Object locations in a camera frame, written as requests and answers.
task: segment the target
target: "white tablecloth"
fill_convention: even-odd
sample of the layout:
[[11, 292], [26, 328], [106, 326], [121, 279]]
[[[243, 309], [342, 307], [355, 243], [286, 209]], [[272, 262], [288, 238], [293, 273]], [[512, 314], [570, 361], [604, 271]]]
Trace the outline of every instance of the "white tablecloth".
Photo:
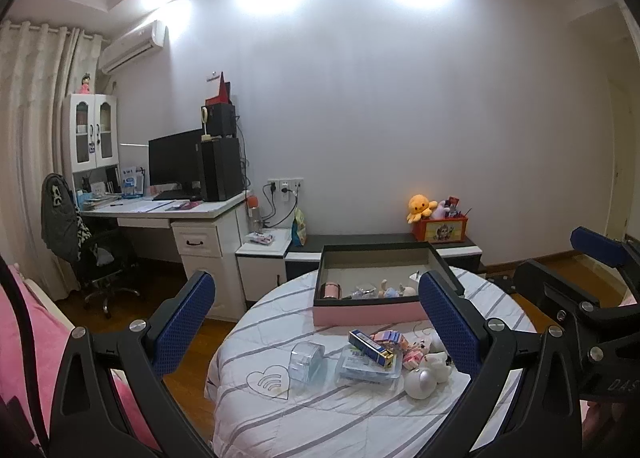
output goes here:
[[[519, 305], [472, 273], [452, 269], [465, 297], [485, 318], [534, 332]], [[426, 400], [406, 395], [402, 378], [392, 388], [366, 382], [338, 383], [335, 365], [354, 327], [315, 327], [316, 272], [267, 294], [236, 325], [214, 355], [205, 396], [215, 402], [212, 440], [220, 458], [409, 458], [433, 435], [462, 394], [469, 376], [454, 370]], [[373, 333], [392, 326], [357, 328]], [[433, 332], [428, 321], [393, 325], [410, 342]], [[324, 345], [319, 377], [310, 386], [289, 380], [287, 367], [300, 341]], [[476, 446], [491, 441], [506, 415], [520, 371], [510, 373]]]

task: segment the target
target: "black speaker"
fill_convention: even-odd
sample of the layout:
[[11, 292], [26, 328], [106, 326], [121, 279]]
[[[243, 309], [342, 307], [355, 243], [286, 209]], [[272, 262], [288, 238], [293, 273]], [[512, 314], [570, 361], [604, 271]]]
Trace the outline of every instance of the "black speaker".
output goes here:
[[207, 134], [211, 136], [237, 136], [236, 107], [232, 104], [203, 106], [207, 111]]
[[203, 140], [197, 149], [200, 191], [205, 202], [222, 202], [244, 190], [237, 138]]

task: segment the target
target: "blue textured pad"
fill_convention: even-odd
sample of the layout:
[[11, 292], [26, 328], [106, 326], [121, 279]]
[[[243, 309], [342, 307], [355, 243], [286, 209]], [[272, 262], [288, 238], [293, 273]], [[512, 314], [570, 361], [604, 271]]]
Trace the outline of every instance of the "blue textured pad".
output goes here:
[[628, 258], [622, 243], [605, 238], [585, 227], [578, 227], [571, 233], [571, 246], [611, 268], [624, 265]]
[[420, 278], [418, 298], [456, 368], [474, 378], [482, 367], [480, 341], [428, 272]]
[[203, 274], [156, 339], [152, 366], [158, 377], [178, 369], [215, 298], [213, 278]]

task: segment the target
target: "pink box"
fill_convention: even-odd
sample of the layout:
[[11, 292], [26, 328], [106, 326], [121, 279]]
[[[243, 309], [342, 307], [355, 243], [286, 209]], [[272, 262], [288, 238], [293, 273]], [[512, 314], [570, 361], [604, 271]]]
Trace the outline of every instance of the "pink box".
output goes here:
[[[322, 251], [313, 318], [315, 326], [372, 326], [427, 320], [417, 295], [395, 298], [344, 299], [357, 288], [380, 289], [386, 279], [387, 289], [405, 287], [418, 289], [409, 278], [436, 270], [458, 295], [464, 288], [449, 269], [449, 265], [427, 242], [378, 245], [327, 245]], [[340, 285], [340, 298], [324, 298], [326, 282]]]

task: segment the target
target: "heart-shaped print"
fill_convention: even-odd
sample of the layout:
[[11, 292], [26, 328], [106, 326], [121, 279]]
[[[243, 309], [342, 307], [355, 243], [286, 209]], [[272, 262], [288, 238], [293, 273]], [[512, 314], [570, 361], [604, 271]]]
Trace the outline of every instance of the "heart-shaped print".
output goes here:
[[256, 393], [271, 398], [289, 398], [289, 371], [284, 366], [269, 366], [263, 373], [252, 372], [246, 383]]

